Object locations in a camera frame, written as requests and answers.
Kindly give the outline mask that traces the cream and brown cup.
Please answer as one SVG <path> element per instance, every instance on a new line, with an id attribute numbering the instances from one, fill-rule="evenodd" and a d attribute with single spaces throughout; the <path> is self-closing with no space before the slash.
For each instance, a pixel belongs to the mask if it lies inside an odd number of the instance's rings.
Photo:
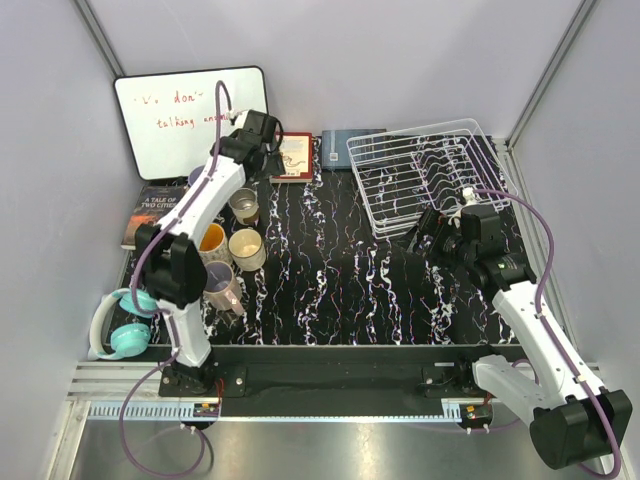
<path id="1" fill-rule="evenodd" d="M 229 198 L 228 204 L 238 220 L 245 226 L 255 226 L 259 222 L 259 202 L 257 193 L 250 188 L 240 188 Z"/>

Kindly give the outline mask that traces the lavender cup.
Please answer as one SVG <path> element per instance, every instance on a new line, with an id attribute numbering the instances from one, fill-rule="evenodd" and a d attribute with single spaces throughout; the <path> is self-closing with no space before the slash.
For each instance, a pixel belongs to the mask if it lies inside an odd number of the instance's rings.
<path id="1" fill-rule="evenodd" d="M 190 174 L 187 177 L 187 184 L 189 187 L 193 186 L 194 183 L 197 181 L 197 179 L 200 177 L 200 175 L 202 174 L 204 170 L 204 166 L 198 166 L 195 169 L 193 169 Z"/>

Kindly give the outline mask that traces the cream ribbed cup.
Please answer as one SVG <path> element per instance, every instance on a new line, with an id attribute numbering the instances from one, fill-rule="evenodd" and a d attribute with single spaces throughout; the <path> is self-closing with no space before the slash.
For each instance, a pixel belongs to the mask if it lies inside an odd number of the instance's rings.
<path id="1" fill-rule="evenodd" d="M 263 238 L 254 229 L 238 230 L 229 239 L 228 246 L 232 259 L 245 272 L 260 269 L 266 261 Z"/>

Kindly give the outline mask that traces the white patterned mug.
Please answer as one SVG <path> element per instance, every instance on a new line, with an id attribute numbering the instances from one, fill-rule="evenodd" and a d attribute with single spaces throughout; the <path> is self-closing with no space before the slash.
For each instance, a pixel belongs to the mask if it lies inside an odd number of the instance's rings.
<path id="1" fill-rule="evenodd" d="M 211 223 L 208 226 L 198 251 L 204 264 L 213 261 L 222 261 L 229 265 L 233 264 L 227 235 L 224 228 L 218 223 Z"/>

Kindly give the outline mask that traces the pink cup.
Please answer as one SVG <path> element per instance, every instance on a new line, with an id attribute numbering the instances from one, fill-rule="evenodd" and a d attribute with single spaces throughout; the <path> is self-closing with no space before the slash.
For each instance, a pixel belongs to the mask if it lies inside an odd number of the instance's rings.
<path id="1" fill-rule="evenodd" d="M 207 282 L 204 297 L 218 311 L 231 311 L 242 316 L 245 308 L 241 303 L 242 290 L 232 267 L 223 261 L 212 261 L 205 265 Z"/>

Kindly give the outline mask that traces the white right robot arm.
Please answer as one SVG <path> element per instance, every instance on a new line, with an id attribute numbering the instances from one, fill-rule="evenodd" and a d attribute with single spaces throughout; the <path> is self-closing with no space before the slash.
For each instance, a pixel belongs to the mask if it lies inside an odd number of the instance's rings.
<path id="1" fill-rule="evenodd" d="M 529 379 L 490 350 L 454 371 L 457 390 L 470 397 L 483 390 L 504 403 L 528 427 L 549 468 L 611 455 L 616 477 L 631 401 L 624 391 L 609 390 L 581 359 L 547 307 L 525 254 L 507 247 L 499 214 L 489 205 L 467 205 L 450 219 L 427 208 L 409 247 L 421 243 L 430 262 L 467 274 L 515 333 L 537 376 Z"/>

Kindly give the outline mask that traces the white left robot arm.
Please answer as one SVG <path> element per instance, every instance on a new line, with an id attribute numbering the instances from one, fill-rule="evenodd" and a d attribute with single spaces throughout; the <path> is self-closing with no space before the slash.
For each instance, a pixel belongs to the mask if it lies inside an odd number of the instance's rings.
<path id="1" fill-rule="evenodd" d="M 232 133 L 214 140 L 203 170 L 178 204 L 156 225 L 142 225 L 135 233 L 132 302 L 141 314 L 164 318 L 171 360 L 185 367 L 180 381 L 193 395 L 208 394 L 216 382 L 216 372 L 204 364 L 211 345 L 199 306 L 207 283 L 199 245 L 214 217 L 247 181 L 284 172 L 273 158 L 282 137 L 276 117 L 241 112 Z"/>

